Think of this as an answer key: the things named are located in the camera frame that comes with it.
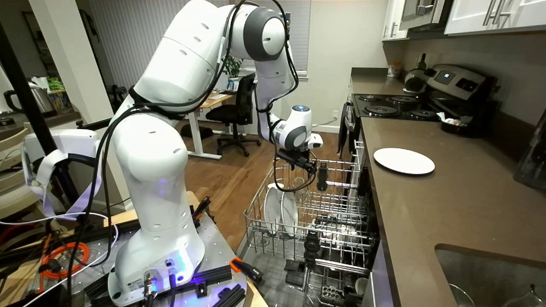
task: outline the kitchen sink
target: kitchen sink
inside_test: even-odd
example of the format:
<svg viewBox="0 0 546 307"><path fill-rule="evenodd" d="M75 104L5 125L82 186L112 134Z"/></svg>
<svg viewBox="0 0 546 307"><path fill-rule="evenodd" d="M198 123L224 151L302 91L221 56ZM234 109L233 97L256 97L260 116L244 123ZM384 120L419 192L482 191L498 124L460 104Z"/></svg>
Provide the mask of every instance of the kitchen sink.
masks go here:
<svg viewBox="0 0 546 307"><path fill-rule="evenodd" d="M508 299L525 294L531 284L546 285L546 263L537 263L542 266L539 268L517 259L482 254L451 246L436 248L448 283L465 291L476 307L500 307Z"/></svg>

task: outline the stove control panel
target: stove control panel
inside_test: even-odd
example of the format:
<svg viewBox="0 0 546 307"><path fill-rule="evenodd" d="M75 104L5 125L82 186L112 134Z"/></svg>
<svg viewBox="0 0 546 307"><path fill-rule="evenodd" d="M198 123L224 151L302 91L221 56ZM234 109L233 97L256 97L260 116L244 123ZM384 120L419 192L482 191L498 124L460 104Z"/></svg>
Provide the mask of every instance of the stove control panel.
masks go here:
<svg viewBox="0 0 546 307"><path fill-rule="evenodd" d="M463 100L469 100L486 80L468 69L447 64L434 65L425 74L430 77L426 82L429 86Z"/></svg>

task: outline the backsplash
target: backsplash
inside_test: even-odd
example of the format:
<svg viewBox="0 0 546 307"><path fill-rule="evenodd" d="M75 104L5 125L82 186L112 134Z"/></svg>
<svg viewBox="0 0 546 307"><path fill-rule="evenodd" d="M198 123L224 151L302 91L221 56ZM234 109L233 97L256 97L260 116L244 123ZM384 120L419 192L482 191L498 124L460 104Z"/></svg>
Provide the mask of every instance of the backsplash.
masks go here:
<svg viewBox="0 0 546 307"><path fill-rule="evenodd" d="M501 111L536 125L546 108L546 33L465 36L407 42L404 70L426 53L428 67L457 64L498 78Z"/></svg>

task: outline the dishwasher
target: dishwasher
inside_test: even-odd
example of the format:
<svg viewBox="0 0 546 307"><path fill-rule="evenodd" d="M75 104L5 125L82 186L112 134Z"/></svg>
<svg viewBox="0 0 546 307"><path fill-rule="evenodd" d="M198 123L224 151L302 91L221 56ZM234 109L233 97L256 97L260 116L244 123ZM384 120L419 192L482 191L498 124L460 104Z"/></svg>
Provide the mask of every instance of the dishwasher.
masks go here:
<svg viewBox="0 0 546 307"><path fill-rule="evenodd" d="M265 195L275 180L300 186L307 173L288 164L273 167L245 210L246 233L237 256L264 273L258 290L268 306L360 306L379 235L371 192L356 193L360 164L317 160L315 181L294 192L295 224L264 218Z"/></svg>

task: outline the stove burner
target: stove burner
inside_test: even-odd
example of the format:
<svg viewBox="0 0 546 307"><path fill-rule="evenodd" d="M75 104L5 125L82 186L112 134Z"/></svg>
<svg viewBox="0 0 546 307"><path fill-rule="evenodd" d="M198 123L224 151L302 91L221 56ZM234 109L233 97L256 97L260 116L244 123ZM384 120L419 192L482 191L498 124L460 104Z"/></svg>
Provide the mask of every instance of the stove burner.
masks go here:
<svg viewBox="0 0 546 307"><path fill-rule="evenodd" d="M371 116L393 116L396 115L396 109L391 107L382 107L380 105L372 105L364 108Z"/></svg>
<svg viewBox="0 0 546 307"><path fill-rule="evenodd" d="M364 100L364 101L380 101L381 97L377 97L374 95L360 95L358 99Z"/></svg>
<svg viewBox="0 0 546 307"><path fill-rule="evenodd" d="M401 104L404 104L404 103L408 103L408 104L419 103L419 100L417 100L417 98L410 97L410 96L392 96L392 97L387 98L387 100L390 101L390 102L398 102L398 103L401 103Z"/></svg>
<svg viewBox="0 0 546 307"><path fill-rule="evenodd" d="M409 114L411 117L415 117L417 119L431 119L437 116L436 113L426 110L413 110L410 111Z"/></svg>

